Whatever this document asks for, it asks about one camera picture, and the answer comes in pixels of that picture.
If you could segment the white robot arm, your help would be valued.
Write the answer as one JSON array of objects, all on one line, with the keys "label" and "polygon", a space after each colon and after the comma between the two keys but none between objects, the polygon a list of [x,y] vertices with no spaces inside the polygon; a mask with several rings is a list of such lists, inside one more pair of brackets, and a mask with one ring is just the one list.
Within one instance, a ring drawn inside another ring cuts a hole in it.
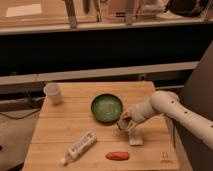
[{"label": "white robot arm", "polygon": [[146,100],[131,106],[117,121],[121,131],[129,132],[154,116],[165,114],[178,121],[213,150],[213,121],[184,107],[176,93],[155,91]]}]

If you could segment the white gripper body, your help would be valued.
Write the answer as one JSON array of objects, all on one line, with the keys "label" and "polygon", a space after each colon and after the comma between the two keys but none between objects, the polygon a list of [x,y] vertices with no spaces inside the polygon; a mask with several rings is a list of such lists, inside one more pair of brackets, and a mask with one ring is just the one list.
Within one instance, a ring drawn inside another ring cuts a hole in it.
[{"label": "white gripper body", "polygon": [[127,115],[137,124],[143,123],[146,120],[156,115],[156,110],[151,105],[150,100],[137,103],[127,110]]}]

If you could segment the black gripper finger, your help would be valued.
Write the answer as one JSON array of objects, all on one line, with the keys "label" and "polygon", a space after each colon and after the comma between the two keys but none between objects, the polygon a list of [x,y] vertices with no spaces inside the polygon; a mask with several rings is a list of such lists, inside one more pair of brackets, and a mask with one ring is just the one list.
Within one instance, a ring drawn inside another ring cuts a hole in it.
[{"label": "black gripper finger", "polygon": [[126,121],[130,118],[130,115],[128,113],[124,113],[121,115],[120,120]]},{"label": "black gripper finger", "polygon": [[137,123],[134,121],[130,121],[127,125],[126,131],[129,132],[137,127]]}]

